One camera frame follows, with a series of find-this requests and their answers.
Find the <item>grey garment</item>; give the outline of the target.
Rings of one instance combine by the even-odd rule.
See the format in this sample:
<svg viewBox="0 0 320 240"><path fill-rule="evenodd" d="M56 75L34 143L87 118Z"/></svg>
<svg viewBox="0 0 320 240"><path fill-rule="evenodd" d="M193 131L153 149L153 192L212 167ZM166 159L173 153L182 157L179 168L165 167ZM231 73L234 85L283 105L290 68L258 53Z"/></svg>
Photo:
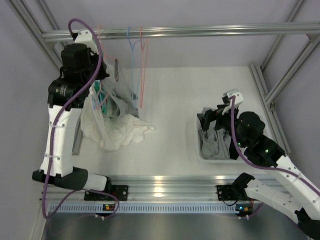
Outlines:
<svg viewBox="0 0 320 240"><path fill-rule="evenodd" d="M209 125L207 131L202 131L201 126L197 127L200 155L205 160L230 160L224 142L224 129L215 130L216 121Z"/></svg>

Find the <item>light blue wire hanger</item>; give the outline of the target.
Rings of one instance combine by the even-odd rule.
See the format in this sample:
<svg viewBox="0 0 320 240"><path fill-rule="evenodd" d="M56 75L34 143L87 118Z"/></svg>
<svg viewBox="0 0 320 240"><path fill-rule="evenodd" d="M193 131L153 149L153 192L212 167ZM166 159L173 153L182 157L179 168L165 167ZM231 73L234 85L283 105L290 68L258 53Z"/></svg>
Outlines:
<svg viewBox="0 0 320 240"><path fill-rule="evenodd" d="M131 90L132 90L132 104L136 108L138 106L138 86L140 83L139 78L136 75L136 56L135 56L135 46L140 40L132 41L130 36L131 27L127 28L127 40L130 46L130 74L131 74Z"/></svg>

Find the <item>pink wire hanger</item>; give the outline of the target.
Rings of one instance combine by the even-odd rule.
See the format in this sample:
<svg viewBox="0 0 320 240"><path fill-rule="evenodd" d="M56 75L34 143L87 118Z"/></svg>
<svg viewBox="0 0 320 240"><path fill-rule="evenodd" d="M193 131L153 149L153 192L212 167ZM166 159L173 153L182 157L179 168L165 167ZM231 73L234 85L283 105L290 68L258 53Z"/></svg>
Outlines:
<svg viewBox="0 0 320 240"><path fill-rule="evenodd" d="M148 49L149 49L149 39L143 39L142 27L139 27L139 39L140 39L140 98L139 107L143 107L144 100L144 88L145 88L145 78L146 78L146 65L148 60Z"/></svg>
<svg viewBox="0 0 320 240"><path fill-rule="evenodd" d="M118 60L117 58L111 56L111 55L108 55L107 54L107 51L104 47L104 44L103 44L103 40L102 40L102 37L101 37L101 33L100 33L100 30L102 30L102 25L99 24L97 26L97 29L98 29L98 40L99 40L99 44L100 44L100 47L102 49L102 55L103 55L103 59L105 62L107 62L107 59L111 59L111 60L114 60L114 63L116 63L116 61Z"/></svg>

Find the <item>black tank top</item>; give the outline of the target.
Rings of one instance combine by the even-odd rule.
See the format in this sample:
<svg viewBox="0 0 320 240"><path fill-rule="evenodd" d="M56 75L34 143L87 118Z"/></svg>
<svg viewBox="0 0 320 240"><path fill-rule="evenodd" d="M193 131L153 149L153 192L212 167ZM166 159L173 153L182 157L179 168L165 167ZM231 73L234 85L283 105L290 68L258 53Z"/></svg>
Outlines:
<svg viewBox="0 0 320 240"><path fill-rule="evenodd" d="M227 131L224 133L223 140L224 140L229 158L231 160L237 160L239 157L239 154L236 151L232 137L229 135L229 133Z"/></svg>

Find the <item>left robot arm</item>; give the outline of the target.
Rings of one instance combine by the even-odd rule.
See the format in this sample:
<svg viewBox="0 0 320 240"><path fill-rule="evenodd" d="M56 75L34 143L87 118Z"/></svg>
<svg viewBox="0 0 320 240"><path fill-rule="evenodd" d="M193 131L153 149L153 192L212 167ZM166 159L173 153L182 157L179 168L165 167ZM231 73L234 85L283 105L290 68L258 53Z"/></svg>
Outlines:
<svg viewBox="0 0 320 240"><path fill-rule="evenodd" d="M72 164L74 138L85 99L95 80L108 77L106 65L97 52L83 43L67 45L61 58L60 75L48 87L49 128L44 159L32 179L67 190L92 189L107 200L113 194L108 177Z"/></svg>

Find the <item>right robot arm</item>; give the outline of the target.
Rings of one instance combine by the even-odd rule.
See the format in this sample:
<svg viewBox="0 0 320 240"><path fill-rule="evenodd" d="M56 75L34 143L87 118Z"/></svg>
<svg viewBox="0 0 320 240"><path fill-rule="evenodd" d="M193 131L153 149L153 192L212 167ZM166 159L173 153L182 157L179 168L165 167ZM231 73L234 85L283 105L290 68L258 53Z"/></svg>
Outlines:
<svg viewBox="0 0 320 240"><path fill-rule="evenodd" d="M287 193L275 190L256 177L240 174L232 184L220 188L220 199L258 200L291 219L313 240L320 238L320 190L292 163L285 151L264 135L265 123L252 111L239 113L225 105L197 114L202 132L210 127L229 134L233 148L246 163L273 176Z"/></svg>

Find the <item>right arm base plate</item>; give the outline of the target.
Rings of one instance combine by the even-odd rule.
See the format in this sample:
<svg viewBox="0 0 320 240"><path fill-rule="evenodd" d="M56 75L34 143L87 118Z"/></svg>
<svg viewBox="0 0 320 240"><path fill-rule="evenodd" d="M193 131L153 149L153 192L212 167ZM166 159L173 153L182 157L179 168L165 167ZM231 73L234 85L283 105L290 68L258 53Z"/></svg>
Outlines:
<svg viewBox="0 0 320 240"><path fill-rule="evenodd" d="M233 184L217 185L216 192L219 201L245 201L249 199L243 188Z"/></svg>

